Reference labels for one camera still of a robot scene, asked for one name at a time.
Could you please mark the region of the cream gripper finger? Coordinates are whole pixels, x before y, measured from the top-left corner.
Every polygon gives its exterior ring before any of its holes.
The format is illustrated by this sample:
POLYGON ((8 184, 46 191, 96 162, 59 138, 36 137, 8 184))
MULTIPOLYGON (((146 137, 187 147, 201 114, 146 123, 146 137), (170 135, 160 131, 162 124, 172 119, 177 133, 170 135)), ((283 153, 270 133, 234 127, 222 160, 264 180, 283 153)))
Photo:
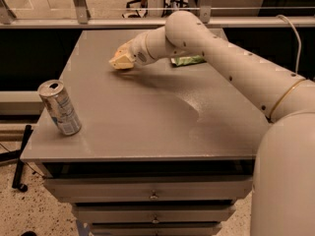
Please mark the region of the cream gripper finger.
POLYGON ((109 60, 109 64, 116 70, 127 70, 134 68, 134 62, 128 57, 113 57, 109 60))

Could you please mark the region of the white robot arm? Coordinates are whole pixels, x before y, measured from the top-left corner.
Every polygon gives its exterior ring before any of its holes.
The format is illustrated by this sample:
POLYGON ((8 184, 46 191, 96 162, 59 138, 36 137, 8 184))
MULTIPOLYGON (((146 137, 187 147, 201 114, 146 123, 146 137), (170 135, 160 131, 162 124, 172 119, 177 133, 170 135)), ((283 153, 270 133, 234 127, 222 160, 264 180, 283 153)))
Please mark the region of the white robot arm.
POLYGON ((273 122, 253 175, 251 236, 315 236, 315 83, 215 34, 177 11, 118 47, 117 69, 200 55, 273 122))

